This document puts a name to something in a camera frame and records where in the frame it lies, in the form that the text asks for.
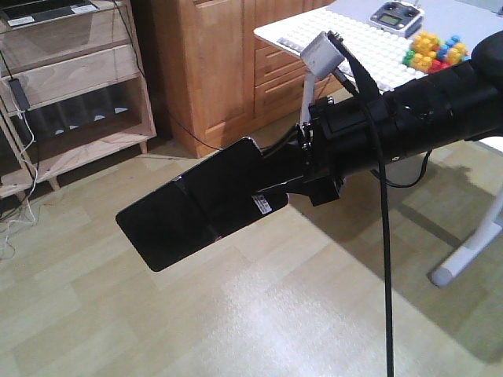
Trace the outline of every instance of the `wooden cabinet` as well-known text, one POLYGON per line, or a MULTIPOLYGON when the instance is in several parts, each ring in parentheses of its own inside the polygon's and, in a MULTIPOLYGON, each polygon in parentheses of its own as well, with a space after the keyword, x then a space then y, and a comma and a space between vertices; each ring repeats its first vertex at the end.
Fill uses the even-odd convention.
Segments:
POLYGON ((0 24, 2 52, 26 93, 24 114, 2 68, 0 197, 38 182, 58 188, 57 176, 155 136, 128 1, 96 0, 99 10, 12 29, 0 24))
MULTIPOLYGON (((145 64, 152 67, 147 78, 160 134, 171 125, 178 141, 204 156, 212 149, 203 143, 221 148, 298 109, 302 62, 253 31, 325 3, 133 0, 145 64)), ((321 82, 318 88, 329 93, 338 84, 321 82)))

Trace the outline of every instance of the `shelf leg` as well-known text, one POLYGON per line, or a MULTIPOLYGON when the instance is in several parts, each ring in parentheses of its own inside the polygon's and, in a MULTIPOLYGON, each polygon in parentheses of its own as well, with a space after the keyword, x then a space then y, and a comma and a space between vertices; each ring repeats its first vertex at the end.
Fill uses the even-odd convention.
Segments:
POLYGON ((147 148, 147 142, 142 141, 140 143, 140 149, 141 149, 141 154, 146 155, 149 152, 149 149, 147 148))
POLYGON ((57 177, 50 178, 49 184, 50 184, 50 187, 52 187, 54 191, 57 191, 60 189, 60 184, 57 182, 57 177))
POLYGON ((24 198, 26 198, 26 194, 24 191, 16 192, 15 195, 16 195, 17 199, 20 201, 20 203, 23 203, 24 198))

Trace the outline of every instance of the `gray connector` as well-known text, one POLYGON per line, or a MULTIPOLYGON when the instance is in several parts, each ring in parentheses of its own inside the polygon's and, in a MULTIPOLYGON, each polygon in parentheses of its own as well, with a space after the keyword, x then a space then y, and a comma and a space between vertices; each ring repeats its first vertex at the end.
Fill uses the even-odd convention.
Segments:
POLYGON ((300 58, 319 80, 330 75, 344 61, 324 31, 300 53, 300 58))

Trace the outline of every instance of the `white cable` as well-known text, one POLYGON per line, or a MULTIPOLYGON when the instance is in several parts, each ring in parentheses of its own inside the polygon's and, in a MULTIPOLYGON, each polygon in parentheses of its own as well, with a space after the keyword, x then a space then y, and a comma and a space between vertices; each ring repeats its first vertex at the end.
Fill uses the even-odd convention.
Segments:
POLYGON ((33 143, 35 143, 35 135, 33 134, 33 131, 31 130, 30 125, 28 124, 28 120, 26 119, 26 115, 23 112, 21 112, 20 109, 17 106, 16 106, 16 109, 18 111, 17 116, 20 116, 22 118, 22 120, 24 121, 24 124, 26 125, 26 127, 28 129, 28 132, 31 135, 30 142, 21 150, 21 153, 20 153, 21 161, 23 161, 24 163, 26 163, 34 171, 34 173, 35 173, 35 176, 33 177, 33 184, 31 185, 31 190, 26 195, 26 198, 24 199, 24 200, 26 200, 25 208, 28 209, 28 212, 29 212, 29 214, 31 216, 31 220, 29 220, 29 219, 28 219, 29 221, 21 220, 21 218, 24 216, 24 213, 25 213, 25 211, 23 211, 23 209, 21 209, 20 213, 19 213, 19 216, 17 217, 16 220, 9 220, 8 222, 6 222, 6 224, 7 224, 6 237, 4 238, 2 247, 0 247, 0 259, 11 259, 11 258, 14 257, 14 255, 16 253, 15 249, 9 243, 9 238, 10 238, 10 235, 11 235, 10 229, 11 229, 11 225, 12 224, 21 224, 21 225, 24 225, 24 226, 33 226, 33 225, 35 225, 37 223, 37 218, 35 217, 35 215, 33 214, 33 210, 31 209, 30 197, 33 194, 33 192, 35 190, 35 187, 37 185, 37 180, 39 179, 39 170, 37 169, 37 167, 35 165, 33 165, 30 161, 27 161, 23 157, 23 154, 28 150, 28 148, 30 148, 33 145, 33 143), (3 255, 4 255, 7 247, 11 247, 13 249, 13 255, 10 256, 10 257, 8 257, 8 258, 3 258, 3 255))
POLYGON ((17 117, 18 117, 19 119, 21 119, 21 114, 22 114, 23 112, 22 112, 22 111, 19 109, 19 107, 17 106, 17 101, 16 101, 16 99, 14 98, 14 93, 13 93, 13 91, 12 91, 12 90, 10 91, 10 98, 13 100, 14 107, 16 108, 17 117))

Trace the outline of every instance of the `colorful building block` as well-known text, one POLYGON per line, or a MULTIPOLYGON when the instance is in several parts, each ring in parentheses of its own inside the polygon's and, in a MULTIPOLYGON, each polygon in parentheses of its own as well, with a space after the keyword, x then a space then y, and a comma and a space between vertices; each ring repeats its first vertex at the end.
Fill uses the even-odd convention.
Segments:
POLYGON ((468 58, 468 51, 459 35, 441 43, 436 35, 422 31, 414 38, 402 63, 424 73, 434 73, 468 58))

